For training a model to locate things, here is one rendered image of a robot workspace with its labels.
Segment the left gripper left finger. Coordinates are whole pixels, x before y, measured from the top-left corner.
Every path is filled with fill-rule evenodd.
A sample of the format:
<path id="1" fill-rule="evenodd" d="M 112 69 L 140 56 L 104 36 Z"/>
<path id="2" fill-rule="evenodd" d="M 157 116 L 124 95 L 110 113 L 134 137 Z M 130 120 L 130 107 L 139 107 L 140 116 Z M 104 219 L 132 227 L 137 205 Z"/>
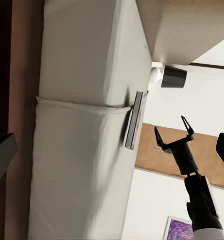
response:
<path id="1" fill-rule="evenodd" d="M 17 152 L 18 145 L 13 133 L 0 136 L 0 180 Z"/>

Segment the hardback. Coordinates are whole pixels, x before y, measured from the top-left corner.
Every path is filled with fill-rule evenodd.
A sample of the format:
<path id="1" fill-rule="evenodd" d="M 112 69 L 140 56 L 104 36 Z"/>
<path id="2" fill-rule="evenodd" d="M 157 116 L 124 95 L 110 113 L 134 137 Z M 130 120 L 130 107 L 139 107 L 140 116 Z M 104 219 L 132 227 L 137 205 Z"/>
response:
<path id="1" fill-rule="evenodd" d="M 129 130 L 127 134 L 127 140 L 125 144 L 125 147 L 132 151 L 134 149 L 134 145 L 136 141 L 142 108 L 143 108 L 143 92 L 137 92 L 133 111 L 132 111 L 131 121 L 129 125 Z"/>

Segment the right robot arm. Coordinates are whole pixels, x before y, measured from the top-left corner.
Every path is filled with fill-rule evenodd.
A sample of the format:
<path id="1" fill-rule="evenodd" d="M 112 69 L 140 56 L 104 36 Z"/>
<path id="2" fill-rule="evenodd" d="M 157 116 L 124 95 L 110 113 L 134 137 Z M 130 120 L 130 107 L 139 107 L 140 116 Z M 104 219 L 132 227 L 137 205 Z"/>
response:
<path id="1" fill-rule="evenodd" d="M 219 221 L 218 209 L 211 191 L 207 177 L 198 173 L 198 167 L 188 147 L 188 142 L 193 141 L 194 130 L 184 121 L 187 129 L 187 138 L 178 140 L 171 144 L 164 144 L 155 127 L 157 145 L 165 153 L 173 154 L 182 175 L 188 177 L 184 180 L 189 194 L 186 204 L 187 212 L 192 220 L 194 240 L 224 240 L 224 231 Z M 190 176 L 195 173 L 196 175 Z"/>

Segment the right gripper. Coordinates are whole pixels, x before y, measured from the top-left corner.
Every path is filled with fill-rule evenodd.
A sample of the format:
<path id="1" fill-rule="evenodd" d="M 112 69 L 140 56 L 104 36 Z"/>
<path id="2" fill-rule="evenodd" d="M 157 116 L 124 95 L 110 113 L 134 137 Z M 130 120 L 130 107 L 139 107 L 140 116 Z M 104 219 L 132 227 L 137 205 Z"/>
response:
<path id="1" fill-rule="evenodd" d="M 162 139 L 161 139 L 161 136 L 158 132 L 157 127 L 155 127 L 155 129 L 154 129 L 157 145 L 160 146 L 163 151 L 171 149 L 177 164 L 183 164 L 183 163 L 187 163 L 187 162 L 190 162 L 190 161 L 193 160 L 192 153 L 191 153 L 187 143 L 193 141 L 192 135 L 194 135 L 194 130 L 192 129 L 190 124 L 186 123 L 186 121 L 184 121 L 184 125 L 185 125 L 185 127 L 187 129 L 187 132 L 189 134 L 187 136 L 187 138 L 178 140 L 178 141 L 173 142 L 171 144 L 164 144 Z"/>

